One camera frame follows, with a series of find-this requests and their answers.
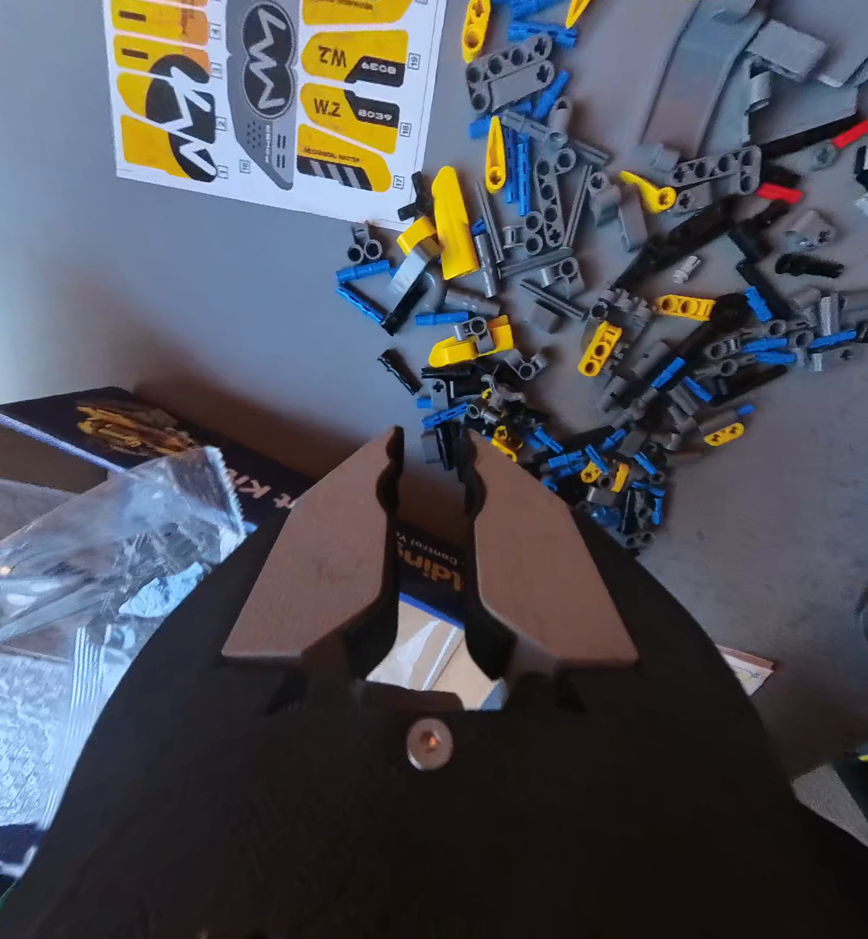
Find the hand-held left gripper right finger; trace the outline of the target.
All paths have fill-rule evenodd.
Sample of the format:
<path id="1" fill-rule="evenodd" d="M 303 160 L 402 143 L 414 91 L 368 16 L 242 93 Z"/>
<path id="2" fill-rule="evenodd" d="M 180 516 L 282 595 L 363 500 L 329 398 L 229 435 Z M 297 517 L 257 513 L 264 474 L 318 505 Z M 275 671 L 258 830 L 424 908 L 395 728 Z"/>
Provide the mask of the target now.
<path id="1" fill-rule="evenodd" d="M 639 660 L 569 508 L 480 435 L 465 441 L 466 645 L 491 679 Z"/>

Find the crinkled plastic bag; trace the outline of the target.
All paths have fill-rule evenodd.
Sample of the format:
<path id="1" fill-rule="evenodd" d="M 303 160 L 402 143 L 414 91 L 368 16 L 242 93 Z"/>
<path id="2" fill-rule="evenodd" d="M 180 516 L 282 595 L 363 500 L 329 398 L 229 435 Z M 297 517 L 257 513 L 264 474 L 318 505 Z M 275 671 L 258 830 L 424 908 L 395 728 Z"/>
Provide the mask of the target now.
<path id="1" fill-rule="evenodd" d="M 0 539 L 0 827 L 46 829 L 124 674 L 246 532 L 213 447 L 32 490 L 51 510 Z"/>

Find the grey desk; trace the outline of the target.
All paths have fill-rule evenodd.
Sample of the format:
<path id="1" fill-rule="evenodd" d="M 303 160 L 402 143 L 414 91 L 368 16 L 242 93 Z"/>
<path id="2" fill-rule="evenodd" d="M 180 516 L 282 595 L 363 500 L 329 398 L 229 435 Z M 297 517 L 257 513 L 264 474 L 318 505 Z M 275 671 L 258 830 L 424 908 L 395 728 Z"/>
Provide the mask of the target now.
<path id="1" fill-rule="evenodd" d="M 462 537 L 455 476 L 335 296 L 345 224 L 121 179 L 97 2 L 0 2 L 0 404 L 117 385 L 318 478 L 405 431 L 402 514 Z M 742 440 L 681 466 L 648 568 L 726 647 L 787 771 L 868 739 L 868 348 L 760 389 Z"/>

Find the yellow sticker sheet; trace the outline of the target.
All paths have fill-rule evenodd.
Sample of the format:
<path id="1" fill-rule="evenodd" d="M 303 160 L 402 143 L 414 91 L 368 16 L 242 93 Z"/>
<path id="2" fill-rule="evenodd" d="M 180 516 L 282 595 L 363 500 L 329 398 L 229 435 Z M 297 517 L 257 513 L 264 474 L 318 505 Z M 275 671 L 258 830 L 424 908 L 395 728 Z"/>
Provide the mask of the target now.
<path id="1" fill-rule="evenodd" d="M 116 174 L 412 224 L 447 2 L 102 2 Z"/>

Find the dark blue kit box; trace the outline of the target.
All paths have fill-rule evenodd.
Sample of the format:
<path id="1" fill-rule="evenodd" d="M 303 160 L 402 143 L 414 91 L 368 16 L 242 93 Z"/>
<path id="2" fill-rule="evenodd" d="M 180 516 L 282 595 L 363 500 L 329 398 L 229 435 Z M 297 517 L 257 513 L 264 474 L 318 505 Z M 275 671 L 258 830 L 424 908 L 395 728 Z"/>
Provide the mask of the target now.
<path id="1" fill-rule="evenodd" d="M 40 447 L 50 446 L 78 460 L 100 467 L 108 473 L 123 472 L 145 465 L 149 460 L 186 452 L 200 446 L 216 447 L 222 453 L 225 472 L 242 512 L 249 533 L 272 518 L 285 518 L 296 499 L 314 485 L 314 481 L 271 460 L 258 452 L 206 431 L 199 425 L 182 422 L 161 408 L 120 388 L 104 388 L 82 393 L 56 395 L 20 403 L 0 405 L 0 473 L 13 475 L 23 456 L 41 460 Z M 471 678 L 472 666 L 462 652 L 461 630 L 463 561 L 459 549 L 441 539 L 405 523 L 399 523 L 398 557 L 401 572 L 398 635 L 393 651 L 375 669 L 370 680 L 423 691 L 448 691 L 469 707 L 479 707 L 492 693 L 494 684 L 485 678 Z M 180 578 L 175 588 L 159 586 L 144 594 L 133 608 L 144 612 L 160 611 L 161 597 L 181 602 L 198 583 L 189 574 Z M 100 654 L 98 695 L 94 719 L 104 708 L 124 672 L 134 661 L 143 643 L 140 623 L 114 629 L 105 651 Z M 16 786 L 0 790 L 7 806 L 14 799 L 30 793 L 29 777 L 18 776 L 16 764 L 0 757 L 0 781 Z M 61 799 L 63 788 L 52 796 Z M 57 801 L 42 806 L 42 822 L 23 818 L 29 808 L 19 809 L 16 821 L 0 821 L 0 874 L 18 879 L 28 867 L 46 829 L 46 812 L 55 811 Z"/>

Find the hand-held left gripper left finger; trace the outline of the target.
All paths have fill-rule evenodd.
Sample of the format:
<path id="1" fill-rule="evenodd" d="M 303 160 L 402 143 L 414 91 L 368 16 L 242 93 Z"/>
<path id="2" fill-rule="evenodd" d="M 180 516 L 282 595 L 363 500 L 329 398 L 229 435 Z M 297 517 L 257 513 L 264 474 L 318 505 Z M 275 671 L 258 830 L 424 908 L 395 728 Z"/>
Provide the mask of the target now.
<path id="1" fill-rule="evenodd" d="M 404 430 L 393 426 L 312 486 L 287 516 L 222 649 L 229 661 L 364 679 L 392 650 Z"/>

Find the pile of building brick parts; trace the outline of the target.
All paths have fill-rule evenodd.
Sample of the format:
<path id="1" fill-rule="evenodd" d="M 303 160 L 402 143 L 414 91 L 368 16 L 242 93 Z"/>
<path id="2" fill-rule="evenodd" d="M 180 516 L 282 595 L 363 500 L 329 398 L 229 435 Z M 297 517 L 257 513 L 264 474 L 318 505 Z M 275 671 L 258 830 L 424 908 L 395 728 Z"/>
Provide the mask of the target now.
<path id="1" fill-rule="evenodd" d="M 378 358 L 424 411 L 423 460 L 445 470 L 479 434 L 634 555 L 665 519 L 669 468 L 740 439 L 745 395 L 868 345 L 868 289 L 819 286 L 845 266 L 809 204 L 806 153 L 854 152 L 868 219 L 868 2 L 689 2 L 660 62 L 628 168 L 570 128 L 569 73 L 589 2 L 507 2 L 510 44 L 484 52 L 491 2 L 468 2 L 462 48 L 487 144 L 469 217 L 450 167 L 412 177 L 393 266 L 352 227 L 336 294 L 388 335 L 449 329 L 414 373 Z"/>

